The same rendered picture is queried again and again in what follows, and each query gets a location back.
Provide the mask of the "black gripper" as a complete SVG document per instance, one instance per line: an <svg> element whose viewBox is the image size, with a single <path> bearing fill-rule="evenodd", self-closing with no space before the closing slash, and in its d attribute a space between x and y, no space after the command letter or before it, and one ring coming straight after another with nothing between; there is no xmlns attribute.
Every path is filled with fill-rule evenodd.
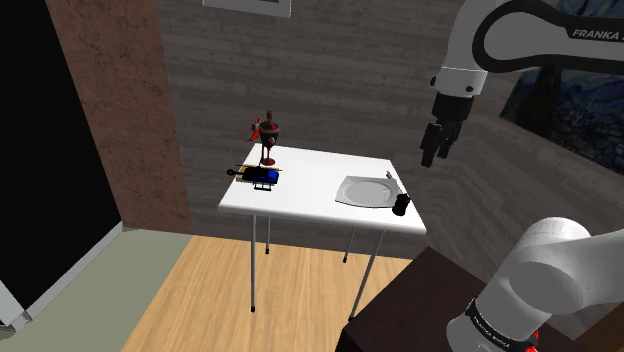
<svg viewBox="0 0 624 352"><path fill-rule="evenodd" d="M423 151L421 159L423 167L432 166L436 153L438 158L448 157L452 145L461 132L462 121L466 120L471 112L473 102L473 97L455 97L440 92L436 94L432 115L436 118L437 124L427 125L420 145Z"/></svg>

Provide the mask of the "grey square plate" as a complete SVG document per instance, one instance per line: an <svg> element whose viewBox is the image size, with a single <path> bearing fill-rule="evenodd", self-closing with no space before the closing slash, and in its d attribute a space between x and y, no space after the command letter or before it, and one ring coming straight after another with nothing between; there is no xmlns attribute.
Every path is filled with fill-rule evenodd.
<svg viewBox="0 0 624 352"><path fill-rule="evenodd" d="M395 179L346 176L335 201L362 208L391 208L402 191Z"/></svg>

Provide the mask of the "white table with metal legs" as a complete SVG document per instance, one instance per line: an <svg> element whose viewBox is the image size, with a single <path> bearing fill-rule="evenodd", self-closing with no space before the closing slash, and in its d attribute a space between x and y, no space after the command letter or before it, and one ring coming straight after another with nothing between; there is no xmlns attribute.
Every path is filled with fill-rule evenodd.
<svg viewBox="0 0 624 352"><path fill-rule="evenodd" d="M389 171L402 191L407 193L391 161L372 157L276 146L279 180L271 191L255 190L250 182L233 180L220 203L220 212L251 217L250 235L250 308L256 308L256 224L257 219L279 218L415 236L427 233L413 204L404 216L391 208L362 208L335 201L336 192L346 176L387 178Z"/></svg>

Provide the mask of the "dark robot stand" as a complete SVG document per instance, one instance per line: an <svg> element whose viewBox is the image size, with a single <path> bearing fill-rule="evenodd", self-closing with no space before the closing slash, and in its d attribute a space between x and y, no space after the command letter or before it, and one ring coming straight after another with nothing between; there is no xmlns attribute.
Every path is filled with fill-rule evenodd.
<svg viewBox="0 0 624 352"><path fill-rule="evenodd" d="M447 324L484 287L427 247L342 329L335 352L452 352Z"/></svg>

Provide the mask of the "red and black goblet figure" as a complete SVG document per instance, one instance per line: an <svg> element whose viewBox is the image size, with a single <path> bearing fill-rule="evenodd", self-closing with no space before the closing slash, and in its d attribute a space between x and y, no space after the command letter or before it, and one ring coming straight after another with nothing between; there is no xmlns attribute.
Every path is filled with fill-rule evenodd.
<svg viewBox="0 0 624 352"><path fill-rule="evenodd" d="M252 135L249 137L249 141L261 141L260 164L265 166L274 165L275 160L270 157L270 150L277 142L280 126L273 121L272 111L269 110L266 113L264 121L260 118L255 118L251 124L251 131Z"/></svg>

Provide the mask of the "blue and black toy vehicle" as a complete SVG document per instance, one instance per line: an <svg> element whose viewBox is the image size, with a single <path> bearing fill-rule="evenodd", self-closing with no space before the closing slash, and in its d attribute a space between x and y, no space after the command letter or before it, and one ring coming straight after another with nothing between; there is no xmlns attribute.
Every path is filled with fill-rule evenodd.
<svg viewBox="0 0 624 352"><path fill-rule="evenodd" d="M252 183L255 190L262 191L271 191L279 180L278 170L260 166L247 166L242 171L228 169L226 173L230 176L239 176L242 181Z"/></svg>

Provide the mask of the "tan wooden board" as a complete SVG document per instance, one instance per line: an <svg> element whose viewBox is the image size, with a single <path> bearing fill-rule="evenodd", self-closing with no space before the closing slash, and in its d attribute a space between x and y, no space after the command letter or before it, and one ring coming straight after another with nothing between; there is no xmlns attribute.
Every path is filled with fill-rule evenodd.
<svg viewBox="0 0 624 352"><path fill-rule="evenodd" d="M276 168L243 164L240 166L235 176L238 181L276 184L278 182L279 172L280 169Z"/></svg>

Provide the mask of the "dark blue wall painting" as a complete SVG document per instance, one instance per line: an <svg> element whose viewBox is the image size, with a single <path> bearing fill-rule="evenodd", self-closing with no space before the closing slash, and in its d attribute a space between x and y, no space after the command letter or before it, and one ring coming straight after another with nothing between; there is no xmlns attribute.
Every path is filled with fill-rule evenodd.
<svg viewBox="0 0 624 352"><path fill-rule="evenodd" d="M624 76L525 71L500 117L624 176Z"/></svg>

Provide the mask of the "white framed wall picture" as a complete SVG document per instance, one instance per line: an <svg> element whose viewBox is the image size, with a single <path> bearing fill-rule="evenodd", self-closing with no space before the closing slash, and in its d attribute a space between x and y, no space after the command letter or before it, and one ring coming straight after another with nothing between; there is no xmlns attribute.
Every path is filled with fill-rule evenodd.
<svg viewBox="0 0 624 352"><path fill-rule="evenodd" d="M290 18L292 0L202 0L202 5L218 9Z"/></svg>

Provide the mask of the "dark window with white frame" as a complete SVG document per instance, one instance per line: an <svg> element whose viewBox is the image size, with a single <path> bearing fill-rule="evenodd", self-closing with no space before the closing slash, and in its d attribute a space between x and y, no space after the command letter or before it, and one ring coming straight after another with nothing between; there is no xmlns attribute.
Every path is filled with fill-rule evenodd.
<svg viewBox="0 0 624 352"><path fill-rule="evenodd" d="M0 331L34 320L122 228L45 0L0 0Z"/></svg>

